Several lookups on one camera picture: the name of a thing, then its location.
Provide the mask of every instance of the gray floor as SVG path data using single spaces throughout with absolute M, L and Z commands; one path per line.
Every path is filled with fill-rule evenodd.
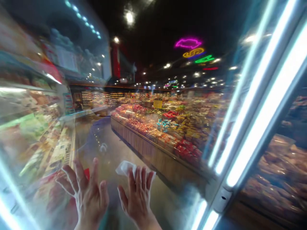
M 100 163 L 99 179 L 108 180 L 110 211 L 108 227 L 104 229 L 136 229 L 134 224 L 121 210 L 117 186 L 127 188 L 127 178 L 116 174 L 115 169 L 127 160 L 144 166 L 144 162 L 113 132 L 110 118 L 99 121 L 82 120 L 77 123 L 78 155 L 84 168 L 91 168 L 94 157 Z M 100 145 L 106 145 L 106 151 L 100 151 Z M 151 209 L 163 229 L 190 229 L 188 223 L 194 213 L 191 202 L 175 194 L 156 176 L 151 191 Z

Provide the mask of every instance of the human hand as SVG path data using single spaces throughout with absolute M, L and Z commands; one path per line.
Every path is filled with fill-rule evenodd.
M 84 174 L 83 167 L 79 160 L 74 160 L 75 172 L 68 165 L 62 170 L 66 173 L 67 179 L 62 176 L 56 180 L 62 188 L 76 199 L 78 211 L 78 223 L 76 229 L 98 229 L 101 219 L 105 214 L 109 195 L 107 182 L 100 182 L 98 187 L 98 159 L 93 160 L 93 171 L 88 180 Z
M 161 229 L 153 212 L 149 207 L 150 189 L 154 172 L 150 172 L 146 179 L 146 167 L 138 166 L 136 180 L 132 169 L 128 172 L 128 197 L 122 186 L 118 187 L 123 211 L 135 222 L 140 230 Z

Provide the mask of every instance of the refrigerator door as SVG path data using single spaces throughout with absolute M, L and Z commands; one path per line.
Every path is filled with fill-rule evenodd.
M 297 6 L 294 32 L 263 97 L 254 104 L 254 116 L 205 220 L 210 228 L 204 229 L 229 223 L 236 229 L 306 226 L 307 14 L 305 5 Z

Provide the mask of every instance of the neon sign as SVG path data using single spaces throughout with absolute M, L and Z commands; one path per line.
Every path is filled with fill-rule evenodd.
M 205 49 L 203 49 L 203 48 L 193 49 L 193 50 L 191 50 L 189 52 L 184 53 L 183 57 L 184 58 L 191 58 L 191 57 L 193 57 L 193 56 L 195 56 L 197 54 L 202 54 L 204 51 L 205 51 Z
M 212 68 L 203 68 L 203 70 L 217 70 L 217 67 L 212 67 Z
M 195 63 L 207 62 L 207 61 L 212 61 L 212 60 L 214 60 L 212 55 L 208 55 L 206 57 L 196 60 Z
M 196 39 L 185 39 L 182 38 L 178 42 L 176 42 L 175 47 L 182 47 L 182 48 L 188 48 L 188 49 L 195 49 L 196 47 L 199 47 L 201 45 L 201 42 L 199 42 Z

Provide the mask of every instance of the tissue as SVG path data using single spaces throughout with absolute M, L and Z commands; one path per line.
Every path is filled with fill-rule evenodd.
M 136 170 L 137 170 L 137 166 L 135 164 L 129 162 L 129 161 L 126 161 L 126 160 L 122 161 L 119 164 L 119 166 L 117 167 L 117 169 L 115 170 L 115 172 L 118 175 L 128 177 L 128 171 L 129 171 L 130 168 L 132 168 L 133 177 L 135 179 L 135 173 L 136 173 Z M 147 172 L 146 178 L 148 178 L 150 171 L 148 171 L 148 169 L 147 169 L 146 172 Z M 154 172 L 154 174 L 153 174 L 153 180 L 154 180 L 155 177 L 156 177 L 156 172 Z

